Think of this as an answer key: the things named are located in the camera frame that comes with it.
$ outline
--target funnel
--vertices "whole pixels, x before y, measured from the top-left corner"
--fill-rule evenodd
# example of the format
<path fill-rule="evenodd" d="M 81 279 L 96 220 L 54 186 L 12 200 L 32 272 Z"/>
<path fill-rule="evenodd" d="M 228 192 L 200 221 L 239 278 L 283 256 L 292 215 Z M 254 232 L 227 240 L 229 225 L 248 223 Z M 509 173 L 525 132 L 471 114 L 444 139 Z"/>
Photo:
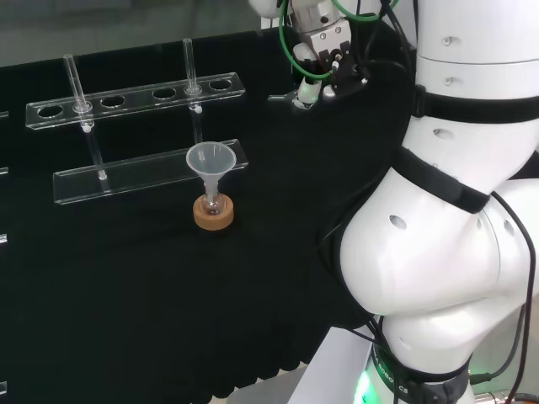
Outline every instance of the funnel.
<path fill-rule="evenodd" d="M 187 165 L 204 181 L 205 194 L 195 201 L 196 223 L 206 230 L 221 230 L 232 223 L 233 204 L 219 194 L 217 184 L 236 165 L 234 151 L 216 141 L 194 145 L 187 152 Z"/>

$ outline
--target rack hole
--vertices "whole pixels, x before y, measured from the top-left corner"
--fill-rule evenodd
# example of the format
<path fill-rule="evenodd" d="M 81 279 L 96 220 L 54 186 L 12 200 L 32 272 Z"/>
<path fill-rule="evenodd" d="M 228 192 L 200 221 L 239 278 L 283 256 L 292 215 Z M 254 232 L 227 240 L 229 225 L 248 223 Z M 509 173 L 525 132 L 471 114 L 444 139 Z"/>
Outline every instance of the rack hole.
<path fill-rule="evenodd" d="M 50 118 L 54 118 L 55 116 L 61 114 L 63 110 L 64 108 L 62 108 L 60 105 L 47 105 L 46 107 L 39 109 L 37 114 L 41 118 L 47 118 L 49 120 Z"/>
<path fill-rule="evenodd" d="M 176 95 L 173 88 L 159 88 L 153 92 L 153 97 L 157 99 L 169 99 Z"/>
<path fill-rule="evenodd" d="M 230 80 L 212 80 L 210 82 L 210 87 L 216 91 L 224 91 L 232 86 Z"/>
<path fill-rule="evenodd" d="M 101 100 L 101 105 L 105 108 L 118 108 L 125 102 L 125 97 L 121 95 L 112 95 Z"/>

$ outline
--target black cable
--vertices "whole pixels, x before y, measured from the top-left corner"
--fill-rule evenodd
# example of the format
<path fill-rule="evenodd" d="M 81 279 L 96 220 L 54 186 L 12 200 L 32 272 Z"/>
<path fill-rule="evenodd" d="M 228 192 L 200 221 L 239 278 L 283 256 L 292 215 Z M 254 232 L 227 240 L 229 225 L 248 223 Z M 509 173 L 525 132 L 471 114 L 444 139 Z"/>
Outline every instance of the black cable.
<path fill-rule="evenodd" d="M 518 373 L 516 375 L 515 383 L 513 384 L 513 388 L 511 389 L 511 392 L 509 393 L 507 400 L 505 401 L 505 404 L 510 404 L 511 401 L 513 400 L 513 397 L 516 394 L 516 391 L 518 390 L 520 386 L 520 383 L 522 382 L 522 377 L 524 376 L 524 370 L 526 368 L 526 355 L 528 354 L 528 342 L 530 340 L 531 300 L 533 299 L 533 284 L 535 282 L 535 277 L 536 277 L 536 249 L 533 246 L 533 241 L 531 240 L 528 230 L 526 229 L 524 224 L 520 221 L 519 216 L 511 209 L 509 204 L 505 202 L 505 200 L 501 196 L 499 196 L 496 192 L 493 192 L 492 196 L 503 206 L 503 208 L 507 211 L 507 213 L 509 213 L 509 215 L 511 216 L 511 219 L 513 219 L 513 221 L 518 226 L 520 232 L 522 233 L 522 236 L 524 236 L 528 249 L 530 250 L 530 274 L 528 276 L 528 288 L 526 292 L 526 310 L 525 310 L 526 313 L 525 313 L 525 318 L 524 318 L 524 336 L 522 337 L 522 350 L 520 352 L 520 364 L 519 364 Z"/>
<path fill-rule="evenodd" d="M 372 185 L 378 185 L 386 175 L 386 172 L 387 167 L 383 167 L 382 170 L 376 175 L 375 179 L 373 179 L 366 186 L 362 187 L 362 190 L 368 190 L 369 192 L 361 193 L 362 197 L 356 200 L 353 205 L 347 207 L 348 209 L 346 209 L 337 218 L 337 221 L 340 224 L 339 235 L 337 237 L 333 237 L 332 242 L 329 244 L 329 262 L 331 263 L 331 269 L 340 267 L 340 256 L 338 254 L 338 251 L 340 250 L 340 240 L 342 238 L 342 235 L 344 234 L 345 229 L 345 226 L 343 225 L 347 224 L 351 220 L 355 212 L 357 212 L 357 210 L 371 197 L 372 193 L 376 189 L 376 187 Z M 340 275 L 340 282 L 346 288 L 346 285 L 344 284 L 344 279 L 342 278 L 342 273 Z M 383 335 L 381 325 L 379 325 L 378 322 L 375 320 L 374 316 L 369 311 L 365 310 L 362 306 L 356 305 L 355 308 L 363 317 L 367 317 L 368 321 L 366 322 L 366 325 L 369 327 L 372 334 L 375 336 L 378 342 L 378 346 L 384 348 L 387 354 L 393 357 L 391 349 L 389 348 L 389 344 L 387 343 L 387 340 Z"/>
<path fill-rule="evenodd" d="M 348 331 L 352 332 L 354 335 L 357 335 L 358 337 L 361 337 L 371 343 L 374 343 L 377 347 L 380 347 L 380 349 L 384 349 L 384 347 L 381 347 L 379 342 L 375 340 L 374 338 L 367 337 L 365 334 L 362 334 L 361 332 L 357 332 L 356 330 L 348 330 Z"/>
<path fill-rule="evenodd" d="M 365 184 L 363 187 L 361 187 L 360 189 L 354 192 L 354 195 L 359 195 L 359 196 L 356 196 L 355 200 L 353 200 L 354 203 L 352 205 L 347 204 L 347 206 L 345 206 L 344 213 L 337 217 L 336 221 L 338 222 L 338 224 L 334 226 L 334 228 L 328 234 L 326 234 L 326 236 L 323 238 L 322 241 L 317 242 L 316 249 L 317 249 L 318 257 L 323 261 L 323 264 L 329 273 L 333 273 L 334 268 L 337 268 L 339 266 L 339 255 L 335 254 L 335 249 L 338 249 L 338 248 L 334 245 L 335 240 L 329 243 L 329 257 L 326 260 L 325 258 L 322 257 L 322 247 L 324 247 L 325 242 L 328 239 L 332 238 L 332 236 L 338 229 L 342 229 L 343 224 L 345 222 L 344 216 L 349 215 L 350 212 L 355 213 L 357 211 L 357 208 L 356 208 L 357 205 L 363 204 L 365 200 L 371 196 L 372 192 L 374 191 L 375 185 L 378 185 L 380 183 L 385 173 L 386 173 L 386 170 L 382 169 L 375 176 L 373 180 L 371 180 L 369 183 Z M 383 345 L 387 346 L 387 342 L 382 335 L 382 330 L 378 326 L 378 323 L 376 322 L 374 316 L 361 306 L 355 306 L 355 309 L 358 311 L 360 316 L 367 318 L 366 325 L 368 326 L 369 330 L 372 332 L 372 335 L 374 336 L 375 340 L 382 341 L 382 343 L 380 342 L 377 342 L 377 343 L 380 344 L 381 346 Z"/>
<path fill-rule="evenodd" d="M 419 2 L 414 0 L 415 35 L 419 39 Z"/>
<path fill-rule="evenodd" d="M 393 28 L 398 34 L 398 38 L 401 41 L 401 46 L 403 47 L 404 52 L 404 59 L 406 60 L 406 66 L 408 68 L 408 74 L 410 75 L 410 78 L 412 79 L 412 82 L 414 82 L 414 65 L 412 63 L 412 55 L 410 54 L 410 45 L 408 43 L 408 40 L 406 39 L 406 34 L 404 33 L 402 25 L 398 22 L 398 18 L 393 12 L 391 6 L 389 5 L 389 0 L 380 0 L 382 3 L 382 6 L 386 10 L 386 14 L 388 18 L 391 20 L 391 24 L 393 25 Z"/>
<path fill-rule="evenodd" d="M 539 404 L 539 396 L 536 396 L 535 394 L 516 393 L 515 401 L 536 402 Z"/>
<path fill-rule="evenodd" d="M 386 10 L 384 9 L 384 6 L 380 8 L 380 13 L 378 13 L 378 15 L 380 17 L 378 18 L 378 21 L 376 22 L 376 27 L 374 27 L 374 30 L 372 31 L 372 34 L 369 37 L 369 40 L 367 41 L 367 45 L 365 47 L 364 55 L 365 55 L 366 60 L 369 60 L 369 55 L 371 54 L 372 46 L 374 45 L 376 37 L 378 36 L 380 29 L 382 28 L 382 18 L 384 15 L 386 15 Z"/>
<path fill-rule="evenodd" d="M 393 66 L 405 73 L 408 73 L 408 69 L 401 65 L 398 61 L 370 60 L 364 62 L 364 66 Z"/>
<path fill-rule="evenodd" d="M 352 194 L 348 195 L 346 198 L 344 198 L 344 201 L 341 202 L 340 205 L 344 204 L 344 202 L 346 202 L 346 201 L 348 201 L 350 199 L 352 199 L 353 204 L 351 206 L 349 206 L 350 204 L 347 204 L 347 207 L 345 207 L 343 209 L 344 215 L 339 216 L 340 220 L 339 220 L 338 224 L 335 225 L 334 228 L 331 231 L 329 231 L 323 237 L 321 243 L 318 244 L 319 247 L 321 247 L 321 244 L 323 242 L 325 242 L 326 239 L 328 239 L 336 230 L 338 230 L 343 225 L 343 216 L 345 216 L 345 214 L 348 213 L 350 211 L 350 209 L 352 209 L 355 205 L 357 205 L 358 199 L 364 199 L 366 193 L 369 192 L 370 190 L 372 190 L 372 188 L 375 185 L 378 185 L 380 183 L 380 181 L 386 175 L 386 172 L 387 172 L 387 167 L 384 167 L 382 170 L 380 170 L 380 172 L 378 172 L 376 174 L 376 176 L 371 181 L 369 181 L 368 183 L 366 183 L 362 187 L 358 188 L 356 191 L 354 191 Z"/>
<path fill-rule="evenodd" d="M 361 11 L 361 0 L 357 0 L 357 7 L 355 8 L 355 15 L 360 15 L 360 11 Z M 355 52 L 354 52 L 354 56 L 355 56 L 355 62 L 357 63 L 357 66 L 359 67 L 358 68 L 358 71 L 360 70 L 361 67 L 363 67 L 363 60 L 362 60 L 362 57 L 361 57 L 361 48 L 360 48 L 360 25 L 359 24 L 355 24 L 355 29 L 354 29 L 354 45 L 355 45 Z"/>
<path fill-rule="evenodd" d="M 509 353 L 509 356 L 505 360 L 505 363 L 502 364 L 502 366 L 498 370 L 496 370 L 494 373 L 482 373 L 480 375 L 470 375 L 471 385 L 478 385 L 480 383 L 491 381 L 495 377 L 500 376 L 502 373 L 504 373 L 507 370 L 507 368 L 509 368 L 509 365 L 511 364 L 511 362 L 513 361 L 513 358 L 515 357 L 516 349 L 519 347 L 520 334 L 522 332 L 522 323 L 524 322 L 525 313 L 526 313 L 526 305 L 523 305 L 520 308 L 519 321 L 516 325 L 515 340 L 513 341 L 513 346 L 511 347 L 511 351 Z"/>

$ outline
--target green cable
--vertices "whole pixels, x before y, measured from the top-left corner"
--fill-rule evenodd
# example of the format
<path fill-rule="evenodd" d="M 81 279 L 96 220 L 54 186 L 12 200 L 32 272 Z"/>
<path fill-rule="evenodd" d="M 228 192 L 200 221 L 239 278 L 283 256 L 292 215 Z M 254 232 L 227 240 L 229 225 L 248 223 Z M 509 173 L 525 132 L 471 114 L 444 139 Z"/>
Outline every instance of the green cable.
<path fill-rule="evenodd" d="M 285 21 L 285 14 L 286 14 L 286 9 L 288 8 L 288 2 L 283 2 L 283 5 L 281 6 L 281 11 L 280 11 L 280 17 L 279 17 L 279 38 L 280 38 L 280 44 L 282 45 L 283 47 L 283 51 L 285 51 L 285 55 L 286 57 L 288 57 L 288 60 L 291 62 L 291 64 L 301 73 L 303 74 L 304 76 L 307 76 L 307 77 L 310 77 L 314 80 L 323 80 L 324 78 L 328 78 L 329 76 L 331 76 L 331 74 L 333 73 L 333 71 L 331 72 L 327 72 L 327 73 L 324 73 L 324 74 L 313 74 L 313 73 L 310 73 L 308 72 L 307 70 L 305 70 L 303 67 L 301 67 L 297 62 L 296 60 L 294 59 L 294 57 L 292 56 L 292 54 L 290 53 L 290 51 L 288 50 L 288 47 L 286 46 L 286 42 L 285 42 L 285 30 L 283 28 L 283 24 L 284 24 L 284 21 Z"/>
<path fill-rule="evenodd" d="M 344 14 L 349 19 L 353 19 L 354 21 L 366 23 L 368 21 L 377 21 L 380 18 L 379 15 L 355 15 L 354 13 L 351 13 L 346 8 L 344 8 L 339 3 L 339 0 L 332 0 L 332 1 L 334 2 L 335 7 L 338 8 L 342 14 Z M 397 3 L 398 3 L 398 0 L 392 0 L 391 8 L 394 8 L 397 5 Z"/>

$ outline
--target white wall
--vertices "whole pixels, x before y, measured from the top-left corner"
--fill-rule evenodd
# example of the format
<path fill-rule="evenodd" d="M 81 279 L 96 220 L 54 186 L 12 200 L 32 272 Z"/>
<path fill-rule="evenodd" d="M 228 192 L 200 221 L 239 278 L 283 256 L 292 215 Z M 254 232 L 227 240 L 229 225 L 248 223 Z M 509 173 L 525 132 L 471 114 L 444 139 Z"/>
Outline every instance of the white wall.
<path fill-rule="evenodd" d="M 355 13 L 357 8 L 357 0 L 340 0 L 339 1 L 351 13 Z M 380 11 L 380 0 L 361 0 L 362 13 L 378 13 Z M 400 0 L 395 6 L 395 14 L 398 22 L 401 23 L 408 42 L 413 46 L 417 46 L 417 36 L 415 34 L 415 18 L 414 18 L 414 3 L 412 0 Z M 391 26 L 391 22 L 387 17 L 384 21 Z"/>
<path fill-rule="evenodd" d="M 258 16 L 247 0 L 137 0 L 133 4 L 120 11 L 0 19 L 0 66 L 258 28 Z"/>

